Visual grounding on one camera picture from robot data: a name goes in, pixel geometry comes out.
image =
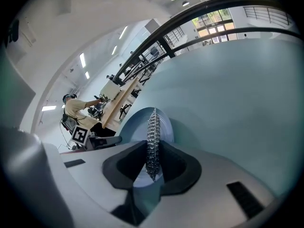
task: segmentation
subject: black pants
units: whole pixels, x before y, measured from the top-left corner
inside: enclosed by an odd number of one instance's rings
[[[108,128],[103,128],[101,123],[96,123],[91,129],[98,137],[113,137],[116,132]]]

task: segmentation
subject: beige shirt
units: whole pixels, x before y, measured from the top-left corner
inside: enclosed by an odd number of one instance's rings
[[[85,105],[86,102],[84,101],[70,99],[66,102],[65,113],[70,117],[77,118],[81,127],[91,129],[95,124],[99,123],[99,121],[80,112],[80,110],[84,110],[86,108]]]

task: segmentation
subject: blue-gray surface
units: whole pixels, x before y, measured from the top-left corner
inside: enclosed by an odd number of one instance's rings
[[[177,144],[225,156],[280,195],[303,161],[303,66],[303,48],[283,40],[198,48],[158,67],[120,129],[157,107]]]

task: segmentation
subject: black vent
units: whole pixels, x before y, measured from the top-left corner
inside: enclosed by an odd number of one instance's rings
[[[259,201],[248,191],[248,189],[239,181],[227,184],[228,189],[237,200],[238,204],[246,214],[248,219],[253,218],[264,207]]]

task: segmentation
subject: white wall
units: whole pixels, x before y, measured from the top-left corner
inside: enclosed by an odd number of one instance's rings
[[[43,143],[51,143],[55,145],[60,153],[69,151],[68,148],[65,148],[64,146],[67,146],[66,141],[68,144],[72,147],[75,145],[73,142],[69,142],[71,139],[71,134],[69,131],[67,131],[62,125],[59,127],[59,121],[58,123],[54,123],[47,128],[39,128],[36,131],[36,135],[39,137],[39,139]]]
[[[182,31],[184,32],[184,34],[187,35],[188,41],[194,40],[196,36],[198,38],[200,38],[200,35],[199,35],[198,31],[196,30],[192,20],[188,21],[187,23],[184,23],[180,27],[181,27]]]
[[[131,51],[135,51],[143,42],[150,36],[150,32],[142,27],[136,31],[136,34],[133,34],[132,40],[128,41],[129,44],[125,43],[124,51],[121,50],[121,57],[126,61],[131,55]]]
[[[119,64],[124,64],[124,62],[125,59],[121,56],[117,56],[112,60],[107,66],[105,66],[104,70],[90,82],[89,85],[79,92],[78,99],[82,101],[95,100],[94,96],[99,96],[100,90],[109,80],[106,76],[111,74],[115,75],[119,70]]]
[[[248,18],[243,7],[229,8],[229,11],[235,28],[252,27],[252,25],[248,24]],[[250,32],[246,33],[246,35],[248,38],[261,38],[260,32]],[[244,39],[244,33],[237,33],[237,38]]]

